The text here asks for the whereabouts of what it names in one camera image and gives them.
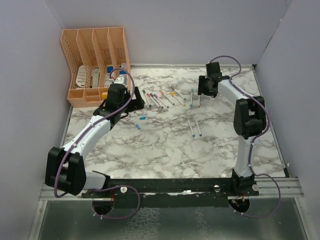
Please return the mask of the teal cap marker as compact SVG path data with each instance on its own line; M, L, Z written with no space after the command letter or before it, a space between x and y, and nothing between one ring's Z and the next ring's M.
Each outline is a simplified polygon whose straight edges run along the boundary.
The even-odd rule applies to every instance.
M194 89L192 88L190 90L190 103L189 106L192 107L193 106L193 102L194 102Z

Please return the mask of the brown cap marker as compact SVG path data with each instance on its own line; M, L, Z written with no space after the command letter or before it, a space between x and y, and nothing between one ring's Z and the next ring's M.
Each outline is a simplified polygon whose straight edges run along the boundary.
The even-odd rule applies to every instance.
M198 108L201 107L201 95L198 95Z

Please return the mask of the light blue marker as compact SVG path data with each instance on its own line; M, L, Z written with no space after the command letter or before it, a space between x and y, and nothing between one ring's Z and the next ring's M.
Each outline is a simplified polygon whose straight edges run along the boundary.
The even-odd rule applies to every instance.
M188 125L189 125L189 128L190 128L192 137L194 138L196 135L195 135L195 132L194 132L193 127L192 127L192 125L191 125L191 122L190 122L189 119L187 119L187 122L188 122Z

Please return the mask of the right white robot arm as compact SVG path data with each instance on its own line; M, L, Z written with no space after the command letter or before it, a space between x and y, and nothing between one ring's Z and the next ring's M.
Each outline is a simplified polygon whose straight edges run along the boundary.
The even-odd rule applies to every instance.
M206 75L198 78L197 95L212 98L222 95L235 107L233 128L238 135L238 152L229 189L234 195L240 196L247 191L248 186L254 184L251 157L255 137L267 127L265 100L262 96L253 96L235 85L229 76L222 74L219 62L209 62L205 67Z

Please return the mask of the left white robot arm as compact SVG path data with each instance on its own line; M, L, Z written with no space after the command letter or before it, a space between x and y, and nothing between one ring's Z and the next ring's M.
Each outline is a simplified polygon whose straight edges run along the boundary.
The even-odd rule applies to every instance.
M107 182L110 177L97 171L86 171L85 159L117 122L144 106L137 86L130 92L121 83L111 84L107 98L94 110L84 129L63 147L53 147L48 152L45 184L63 194L76 196L83 190L93 190L97 196L106 197L111 190Z

